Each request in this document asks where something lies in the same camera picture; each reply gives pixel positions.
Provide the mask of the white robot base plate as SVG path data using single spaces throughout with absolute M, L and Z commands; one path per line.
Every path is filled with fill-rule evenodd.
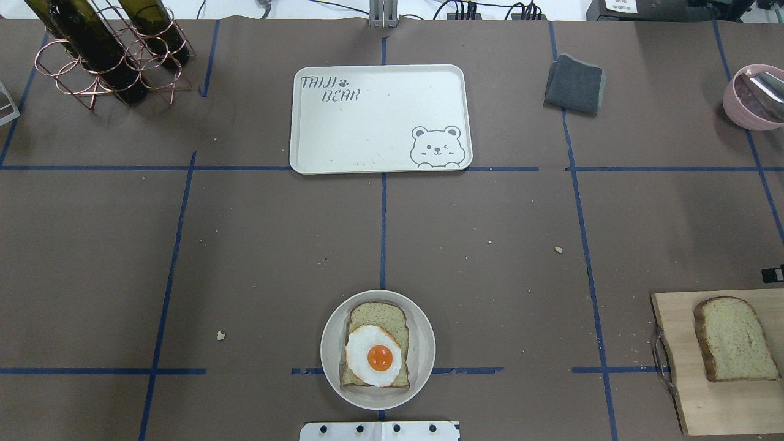
M 367 421 L 311 422 L 303 425 L 300 440 L 460 440 L 458 422 Z

